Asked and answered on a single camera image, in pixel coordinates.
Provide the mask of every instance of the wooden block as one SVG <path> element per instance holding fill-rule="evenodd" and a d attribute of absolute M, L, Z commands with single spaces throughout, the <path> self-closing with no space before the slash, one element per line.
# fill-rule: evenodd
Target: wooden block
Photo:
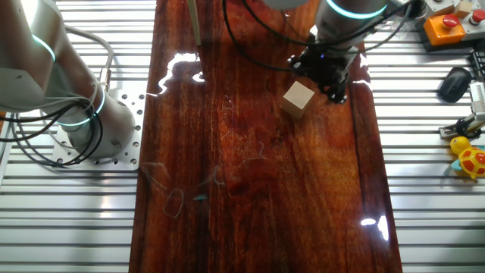
<path fill-rule="evenodd" d="M 465 18 L 471 13 L 472 8 L 473 8 L 473 5 L 471 4 L 471 2 L 468 2 L 466 0 L 460 1 L 455 7 L 454 14 L 457 17 Z"/>
<path fill-rule="evenodd" d="M 300 119 L 308 109 L 314 94 L 315 92 L 296 81 L 283 96 L 281 108 L 294 118 Z"/>

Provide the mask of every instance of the yellow toy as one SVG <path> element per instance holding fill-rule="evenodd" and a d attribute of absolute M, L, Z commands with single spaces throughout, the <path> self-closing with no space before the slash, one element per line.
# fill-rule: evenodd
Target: yellow toy
<path fill-rule="evenodd" d="M 472 147 L 464 136 L 455 137 L 449 145 L 458 155 L 458 159 L 452 163 L 453 170 L 464 171 L 471 179 L 485 177 L 485 151 Z"/>

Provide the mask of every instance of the reddish-brown wood tabletop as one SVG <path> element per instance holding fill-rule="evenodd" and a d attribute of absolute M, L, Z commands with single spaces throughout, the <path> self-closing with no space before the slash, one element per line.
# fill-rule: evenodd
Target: reddish-brown wood tabletop
<path fill-rule="evenodd" d="M 250 1 L 298 39 L 318 1 L 286 12 Z M 349 101 L 244 59 L 221 1 L 157 2 L 130 272 L 401 272 L 372 92 L 359 56 Z M 240 0 L 227 12 L 259 61 L 286 67 L 304 48 L 274 38 Z M 315 91 L 301 120 L 280 108 L 298 80 Z"/>

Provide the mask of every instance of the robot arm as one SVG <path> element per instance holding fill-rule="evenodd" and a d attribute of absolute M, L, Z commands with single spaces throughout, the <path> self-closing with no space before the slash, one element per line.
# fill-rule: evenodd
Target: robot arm
<path fill-rule="evenodd" d="M 108 78 L 109 71 L 102 75 Z M 128 107 L 108 95 L 108 80 L 104 81 L 96 79 L 70 44 L 61 12 L 52 0 L 0 1 L 0 111 L 40 108 L 52 113 L 73 100 L 88 100 L 91 113 L 75 106 L 58 123 L 78 152 L 94 134 L 102 141 L 92 157 L 109 157 L 130 141 L 134 117 Z M 96 120 L 102 122 L 103 134 L 87 126 L 94 122 L 93 115 L 99 116 Z"/>

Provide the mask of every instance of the computer mouse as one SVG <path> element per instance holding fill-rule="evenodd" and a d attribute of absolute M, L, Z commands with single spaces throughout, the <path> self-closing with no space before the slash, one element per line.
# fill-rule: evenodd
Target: computer mouse
<path fill-rule="evenodd" d="M 462 67 L 454 67 L 441 84 L 438 95 L 445 102 L 457 102 L 467 92 L 471 74 Z"/>

